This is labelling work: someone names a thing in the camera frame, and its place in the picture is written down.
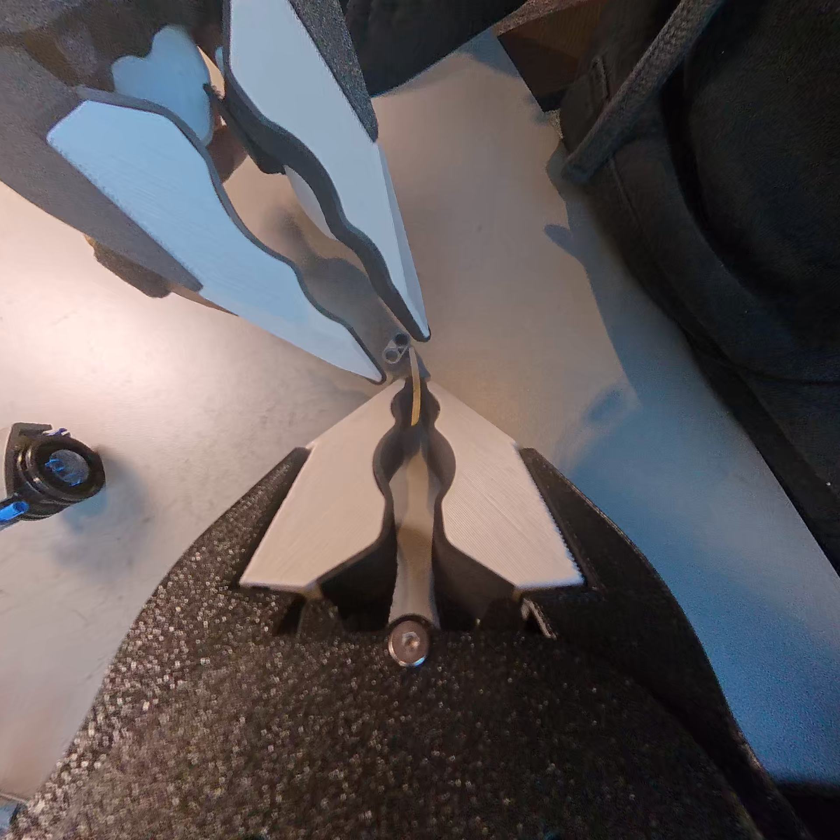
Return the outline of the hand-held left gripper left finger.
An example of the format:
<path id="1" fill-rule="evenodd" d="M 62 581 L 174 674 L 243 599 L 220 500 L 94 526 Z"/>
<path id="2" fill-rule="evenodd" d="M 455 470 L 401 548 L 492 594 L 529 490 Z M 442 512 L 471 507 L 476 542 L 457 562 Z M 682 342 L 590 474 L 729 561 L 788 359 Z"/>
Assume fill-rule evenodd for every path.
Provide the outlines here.
<path id="1" fill-rule="evenodd" d="M 390 481 L 402 460 L 388 385 L 315 438 L 239 580 L 244 587 L 311 595 L 381 543 L 394 523 Z"/>

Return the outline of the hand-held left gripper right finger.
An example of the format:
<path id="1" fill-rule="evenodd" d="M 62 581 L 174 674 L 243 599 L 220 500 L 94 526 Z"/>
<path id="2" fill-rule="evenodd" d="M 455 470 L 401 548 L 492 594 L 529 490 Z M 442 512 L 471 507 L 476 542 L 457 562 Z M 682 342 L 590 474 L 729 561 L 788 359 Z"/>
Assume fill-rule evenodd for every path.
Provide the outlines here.
<path id="1" fill-rule="evenodd" d="M 440 385 L 427 389 L 438 407 L 430 441 L 455 462 L 441 499 L 448 544 L 520 592 L 581 585 L 516 441 Z"/>

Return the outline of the person's right forearm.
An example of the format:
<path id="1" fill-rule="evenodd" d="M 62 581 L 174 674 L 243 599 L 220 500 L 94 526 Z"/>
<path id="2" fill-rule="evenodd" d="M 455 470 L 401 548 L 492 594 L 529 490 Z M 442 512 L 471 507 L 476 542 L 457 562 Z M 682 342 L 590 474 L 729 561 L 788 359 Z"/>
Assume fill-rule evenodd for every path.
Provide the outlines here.
<path id="1" fill-rule="evenodd" d="M 518 10 L 523 1 L 341 1 L 365 85 L 375 97 Z"/>

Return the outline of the person's black printed sweatshirt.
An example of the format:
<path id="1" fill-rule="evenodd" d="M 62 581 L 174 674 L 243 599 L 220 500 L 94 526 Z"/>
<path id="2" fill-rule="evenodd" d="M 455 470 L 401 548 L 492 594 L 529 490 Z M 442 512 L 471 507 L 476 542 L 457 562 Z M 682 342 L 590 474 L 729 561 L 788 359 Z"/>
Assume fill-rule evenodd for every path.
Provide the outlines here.
<path id="1" fill-rule="evenodd" d="M 562 174 L 838 564 L 839 3 L 608 2 Z"/>

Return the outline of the person's right hand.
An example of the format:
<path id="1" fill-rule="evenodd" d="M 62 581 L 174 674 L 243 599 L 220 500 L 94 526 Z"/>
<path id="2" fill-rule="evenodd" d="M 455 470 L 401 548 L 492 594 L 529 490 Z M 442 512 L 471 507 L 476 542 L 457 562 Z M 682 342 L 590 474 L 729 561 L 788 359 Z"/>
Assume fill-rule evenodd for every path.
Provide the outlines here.
<path id="1" fill-rule="evenodd" d="M 225 183 L 248 157 L 247 150 L 236 134 L 224 123 L 217 121 L 213 136 L 206 147 L 219 179 Z"/>

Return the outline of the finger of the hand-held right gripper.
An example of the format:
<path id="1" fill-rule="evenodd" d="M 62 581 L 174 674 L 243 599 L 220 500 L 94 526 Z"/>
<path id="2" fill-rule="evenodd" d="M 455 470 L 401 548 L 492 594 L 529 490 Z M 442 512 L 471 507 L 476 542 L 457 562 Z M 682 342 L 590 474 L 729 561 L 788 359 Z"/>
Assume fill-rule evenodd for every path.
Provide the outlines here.
<path id="1" fill-rule="evenodd" d="M 349 324 L 308 294 L 297 267 L 254 237 L 196 133 L 136 98 L 83 98 L 49 146 L 199 284 L 199 295 L 342 370 L 381 384 Z"/>
<path id="2" fill-rule="evenodd" d="M 340 3 L 222 5 L 224 105 L 258 164 L 302 178 L 331 236 L 359 259 L 410 336 L 428 341 L 417 271 Z"/>

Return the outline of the grey black wheel assembly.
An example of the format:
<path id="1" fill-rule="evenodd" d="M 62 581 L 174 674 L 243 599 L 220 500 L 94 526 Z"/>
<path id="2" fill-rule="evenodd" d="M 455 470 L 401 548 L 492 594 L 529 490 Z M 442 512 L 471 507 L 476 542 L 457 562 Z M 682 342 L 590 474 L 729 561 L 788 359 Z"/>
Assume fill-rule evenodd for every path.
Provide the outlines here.
<path id="1" fill-rule="evenodd" d="M 65 428 L 15 423 L 1 432 L 1 530 L 48 519 L 106 484 L 99 454 Z"/>

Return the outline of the grey desk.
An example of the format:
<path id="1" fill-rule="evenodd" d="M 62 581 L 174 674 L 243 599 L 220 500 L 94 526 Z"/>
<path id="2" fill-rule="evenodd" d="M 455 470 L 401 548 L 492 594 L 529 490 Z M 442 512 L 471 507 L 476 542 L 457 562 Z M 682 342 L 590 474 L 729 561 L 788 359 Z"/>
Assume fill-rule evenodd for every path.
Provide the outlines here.
<path id="1" fill-rule="evenodd" d="M 433 382 L 551 460 L 675 594 L 779 781 L 838 783 L 838 576 L 584 196 L 491 34 L 374 103 Z M 151 299 L 2 185 L 2 422 L 101 450 L 103 493 L 2 533 L 2 791 L 27 797 L 185 549 L 375 392 L 221 311 Z"/>

